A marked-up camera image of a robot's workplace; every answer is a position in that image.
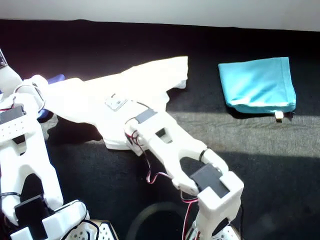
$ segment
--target blue pouch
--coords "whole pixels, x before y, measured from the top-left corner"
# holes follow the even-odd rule
[[[226,105],[246,114],[292,112],[296,93],[289,58],[218,64]]]

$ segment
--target white wall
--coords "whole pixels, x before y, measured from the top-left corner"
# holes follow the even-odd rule
[[[0,19],[320,31],[320,0],[1,0]]]

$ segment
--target perforated metal bracket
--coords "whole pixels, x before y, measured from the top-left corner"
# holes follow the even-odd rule
[[[32,121],[30,116],[23,115],[17,117],[16,119],[0,124],[0,143],[34,131],[35,122]]]

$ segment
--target white fabric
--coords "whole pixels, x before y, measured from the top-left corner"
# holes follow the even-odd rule
[[[125,150],[125,122],[146,109],[165,111],[167,91],[185,88],[188,57],[180,56],[134,66],[122,73],[88,81],[71,78],[42,89],[45,109],[76,123],[97,127],[107,148]],[[128,101],[117,111],[105,102],[113,94]]]

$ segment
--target black surface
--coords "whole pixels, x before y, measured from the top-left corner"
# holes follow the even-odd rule
[[[169,91],[167,110],[243,180],[245,239],[300,240],[320,234],[319,33],[88,21],[2,20],[0,29],[0,48],[22,78],[63,73],[89,80],[187,55],[187,89]],[[275,123],[272,116],[226,108],[219,63],[285,56],[297,95],[294,118]],[[168,179],[146,184],[144,159],[107,150],[94,127],[56,116],[42,127],[65,202],[84,200],[91,217],[110,220],[120,239],[151,204],[186,208]],[[154,172],[163,171],[159,161],[150,160]],[[193,173],[198,166],[187,161],[183,169]],[[163,214],[145,222],[139,239],[177,239],[182,221]]]

